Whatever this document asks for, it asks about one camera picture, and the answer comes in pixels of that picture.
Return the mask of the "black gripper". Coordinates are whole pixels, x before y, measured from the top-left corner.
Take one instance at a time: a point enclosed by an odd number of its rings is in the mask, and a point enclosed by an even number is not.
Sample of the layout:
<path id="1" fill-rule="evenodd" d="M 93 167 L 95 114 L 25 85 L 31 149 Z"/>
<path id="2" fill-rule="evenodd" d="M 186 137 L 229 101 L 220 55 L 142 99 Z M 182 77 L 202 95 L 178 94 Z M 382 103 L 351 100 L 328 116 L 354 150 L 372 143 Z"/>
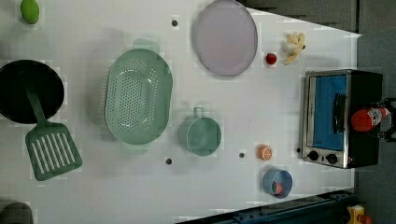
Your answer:
<path id="1" fill-rule="evenodd" d="M 389 112 L 389 127 L 386 131 L 381 131 L 376 136 L 380 140 L 385 140 L 386 142 L 395 142 L 396 137 L 396 107 L 395 107 L 395 98 L 385 98 L 383 101 L 378 103 L 377 105 L 383 108 L 386 108 Z"/>

